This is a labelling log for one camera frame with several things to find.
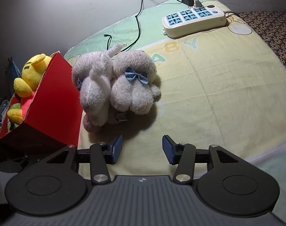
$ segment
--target blue gripper pad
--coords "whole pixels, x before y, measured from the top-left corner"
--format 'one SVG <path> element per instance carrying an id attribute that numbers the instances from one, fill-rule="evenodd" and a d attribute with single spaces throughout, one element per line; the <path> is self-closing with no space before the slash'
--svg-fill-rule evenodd
<path id="1" fill-rule="evenodd" d="M 164 136 L 162 138 L 162 149 L 166 155 L 169 164 L 174 164 L 175 161 L 174 147 Z"/>
<path id="2" fill-rule="evenodd" d="M 116 164 L 122 150 L 123 137 L 120 135 L 112 147 L 112 160 Z"/>

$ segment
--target circular pad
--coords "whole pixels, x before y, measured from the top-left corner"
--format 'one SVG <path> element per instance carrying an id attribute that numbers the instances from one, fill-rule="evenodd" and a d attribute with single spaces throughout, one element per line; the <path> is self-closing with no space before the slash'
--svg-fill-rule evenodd
<path id="1" fill-rule="evenodd" d="M 232 216 L 253 217 L 272 211 L 279 196 L 276 180 L 245 161 L 217 162 L 196 188 L 206 204 Z"/>
<path id="2" fill-rule="evenodd" d="M 19 173 L 23 167 L 14 161 L 5 161 L 0 163 L 0 171 L 5 173 Z"/>
<path id="3" fill-rule="evenodd" d="M 248 195 L 257 189 L 257 182 L 248 176 L 234 175 L 224 179 L 223 187 L 235 195 Z"/>
<path id="4" fill-rule="evenodd" d="M 12 177 L 5 187 L 9 205 L 34 216 L 66 211 L 78 204 L 86 192 L 83 177 L 61 164 L 33 165 Z"/>
<path id="5" fill-rule="evenodd" d="M 27 190 L 34 195 L 50 195 L 55 193 L 61 186 L 58 178 L 53 176 L 37 176 L 29 180 Z"/>

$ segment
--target brown patterned fabric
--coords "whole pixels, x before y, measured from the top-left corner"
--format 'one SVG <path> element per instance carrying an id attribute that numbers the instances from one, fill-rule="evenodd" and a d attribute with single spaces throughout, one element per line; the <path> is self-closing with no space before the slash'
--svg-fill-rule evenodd
<path id="1" fill-rule="evenodd" d="M 260 35 L 286 67 L 286 12 L 245 12 L 239 16 Z"/>

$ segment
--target yellow bear plush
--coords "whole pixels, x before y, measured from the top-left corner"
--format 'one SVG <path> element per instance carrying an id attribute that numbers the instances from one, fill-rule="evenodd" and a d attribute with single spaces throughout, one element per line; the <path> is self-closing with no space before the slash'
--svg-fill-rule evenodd
<path id="1" fill-rule="evenodd" d="M 14 90 L 22 99 L 20 109 L 9 109 L 7 116 L 14 124 L 21 124 L 26 116 L 26 112 L 32 102 L 33 93 L 37 90 L 42 75 L 51 61 L 51 57 L 45 54 L 35 55 L 23 66 L 21 78 L 14 80 Z"/>

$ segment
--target stuffed dog ear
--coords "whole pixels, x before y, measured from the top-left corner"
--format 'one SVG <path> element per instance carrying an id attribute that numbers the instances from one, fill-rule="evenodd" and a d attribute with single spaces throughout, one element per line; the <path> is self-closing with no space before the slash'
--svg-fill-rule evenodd
<path id="1" fill-rule="evenodd" d="M 114 44 L 111 48 L 109 48 L 106 53 L 110 58 L 114 57 L 117 53 L 121 51 L 123 46 L 121 44 Z"/>

